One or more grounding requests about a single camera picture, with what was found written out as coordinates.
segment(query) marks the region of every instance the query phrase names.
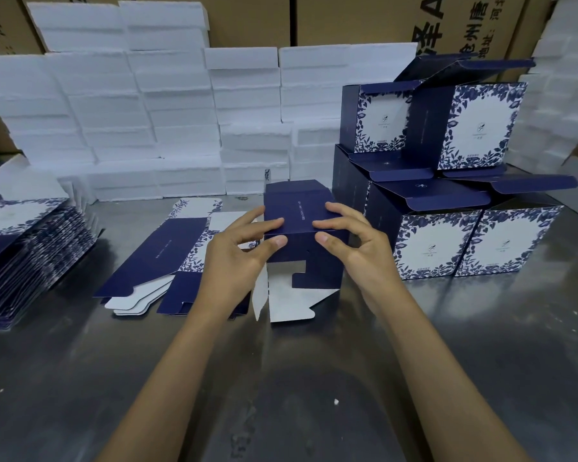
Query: work surface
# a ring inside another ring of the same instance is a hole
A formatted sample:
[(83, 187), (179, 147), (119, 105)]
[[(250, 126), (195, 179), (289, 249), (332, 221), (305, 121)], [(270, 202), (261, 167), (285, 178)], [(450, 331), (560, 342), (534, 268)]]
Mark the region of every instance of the work surface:
[[(223, 210), (260, 196), (225, 197)], [(90, 461), (183, 317), (116, 319), (93, 292), (174, 200), (97, 203), (97, 246), (0, 334), (0, 462)], [(460, 364), (539, 462), (578, 461), (578, 215), (519, 273), (407, 283)], [(316, 318), (228, 321), (186, 434), (188, 461), (432, 460), (377, 321), (350, 279)]]

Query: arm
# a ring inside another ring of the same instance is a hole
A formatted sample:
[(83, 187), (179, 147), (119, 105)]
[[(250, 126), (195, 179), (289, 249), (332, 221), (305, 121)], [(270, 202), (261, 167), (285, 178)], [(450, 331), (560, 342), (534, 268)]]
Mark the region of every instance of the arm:
[(315, 239), (343, 261), (365, 302), (386, 326), (434, 460), (530, 462), (402, 284), (387, 235), (356, 210), (331, 202), (326, 208), (343, 217), (313, 225), (347, 229), (362, 244), (350, 248), (325, 232)]
[(238, 248), (283, 224), (282, 218), (251, 224), (263, 211), (261, 206), (248, 212), (209, 243), (197, 299), (184, 326), (97, 462), (177, 460), (216, 337), (235, 306), (253, 289), (268, 258), (287, 242), (279, 235), (250, 252)]

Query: forearm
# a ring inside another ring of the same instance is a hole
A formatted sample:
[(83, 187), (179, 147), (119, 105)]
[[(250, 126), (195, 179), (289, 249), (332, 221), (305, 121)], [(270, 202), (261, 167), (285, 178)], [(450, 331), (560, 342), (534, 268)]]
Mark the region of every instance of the forearm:
[(409, 292), (387, 298), (381, 320), (436, 462), (530, 461)]
[(177, 460), (201, 377), (225, 318), (195, 303), (97, 462)]

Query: brown cardboard box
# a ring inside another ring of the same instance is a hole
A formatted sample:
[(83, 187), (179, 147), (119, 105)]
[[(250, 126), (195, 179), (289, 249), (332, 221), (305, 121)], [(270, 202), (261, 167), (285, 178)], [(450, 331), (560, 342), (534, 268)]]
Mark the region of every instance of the brown cardboard box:
[[(20, 0), (0, 0), (0, 55), (43, 53)], [(0, 119), (0, 153), (17, 152)]]
[[(506, 58), (521, 60), (531, 57), (535, 45), (546, 27), (548, 15), (551, 13), (551, 4), (552, 0), (526, 0), (516, 25), (516, 31), (507, 49)], [(525, 69), (512, 69), (501, 73), (499, 80), (501, 82), (514, 82), (524, 73), (526, 73)]]
[(418, 42), (419, 53), (507, 52), (524, 0), (297, 0), (299, 46)]
[[(118, 0), (23, 0), (24, 2), (113, 3)], [(208, 10), (212, 47), (288, 47), (289, 0), (200, 1)]]

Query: stainless steel tabletop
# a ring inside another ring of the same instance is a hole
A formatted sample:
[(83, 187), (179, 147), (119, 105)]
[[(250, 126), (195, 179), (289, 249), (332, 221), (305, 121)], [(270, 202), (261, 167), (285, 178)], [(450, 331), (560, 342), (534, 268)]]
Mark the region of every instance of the stainless steel tabletop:
[[(223, 210), (260, 202), (226, 197)], [(184, 318), (114, 318), (91, 295), (173, 203), (95, 204), (107, 227), (97, 246), (0, 333), (0, 462), (90, 461), (106, 443)], [(530, 454), (578, 461), (578, 215), (566, 209), (519, 273), (407, 285)], [(351, 280), (314, 310), (292, 325), (270, 326), (265, 310), (227, 322), (182, 459), (432, 460)]]

